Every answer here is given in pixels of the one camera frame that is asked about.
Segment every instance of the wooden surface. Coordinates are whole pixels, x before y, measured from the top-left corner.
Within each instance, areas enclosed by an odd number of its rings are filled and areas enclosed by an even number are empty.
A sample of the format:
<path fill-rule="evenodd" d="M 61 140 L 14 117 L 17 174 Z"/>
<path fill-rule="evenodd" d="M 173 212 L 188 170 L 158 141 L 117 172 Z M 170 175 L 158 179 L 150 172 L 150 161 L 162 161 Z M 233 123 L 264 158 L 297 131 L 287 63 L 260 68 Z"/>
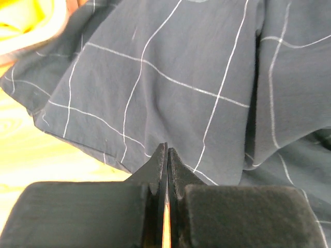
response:
<path fill-rule="evenodd" d="M 0 233 L 32 182 L 123 181 L 128 176 L 39 131 L 26 109 L 0 89 Z M 164 223 L 163 247 L 170 247 L 168 211 Z"/>

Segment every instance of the fabric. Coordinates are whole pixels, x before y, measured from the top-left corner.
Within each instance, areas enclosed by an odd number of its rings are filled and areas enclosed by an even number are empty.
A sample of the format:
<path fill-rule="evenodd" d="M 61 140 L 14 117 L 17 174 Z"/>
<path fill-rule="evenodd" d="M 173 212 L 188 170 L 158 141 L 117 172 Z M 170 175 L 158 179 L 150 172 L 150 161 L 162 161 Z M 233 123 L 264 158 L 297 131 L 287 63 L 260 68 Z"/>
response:
<path fill-rule="evenodd" d="M 0 41 L 45 25 L 53 14 L 53 1 L 7 0 L 0 3 Z"/>
<path fill-rule="evenodd" d="M 42 131 L 135 172 L 294 185 L 331 246 L 331 2 L 95 0 L 1 79 Z"/>

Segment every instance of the yellow fabric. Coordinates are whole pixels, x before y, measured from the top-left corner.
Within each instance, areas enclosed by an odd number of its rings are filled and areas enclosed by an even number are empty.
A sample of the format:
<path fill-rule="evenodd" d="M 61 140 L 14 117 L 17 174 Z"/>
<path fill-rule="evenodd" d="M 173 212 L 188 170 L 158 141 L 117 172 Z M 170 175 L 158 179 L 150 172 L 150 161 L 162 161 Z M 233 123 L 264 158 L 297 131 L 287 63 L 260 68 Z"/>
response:
<path fill-rule="evenodd" d="M 56 0 L 0 0 L 0 41 L 45 25 Z"/>

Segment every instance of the windowpane check fabric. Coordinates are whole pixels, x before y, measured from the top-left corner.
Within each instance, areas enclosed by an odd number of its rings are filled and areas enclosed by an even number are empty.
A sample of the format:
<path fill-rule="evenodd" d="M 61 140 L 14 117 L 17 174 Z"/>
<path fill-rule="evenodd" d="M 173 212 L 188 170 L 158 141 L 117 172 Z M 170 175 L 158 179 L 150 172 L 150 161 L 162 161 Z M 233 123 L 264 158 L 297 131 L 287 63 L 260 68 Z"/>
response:
<path fill-rule="evenodd" d="M 135 172 L 294 185 L 331 246 L 331 2 L 94 0 L 0 80 L 40 130 Z"/>

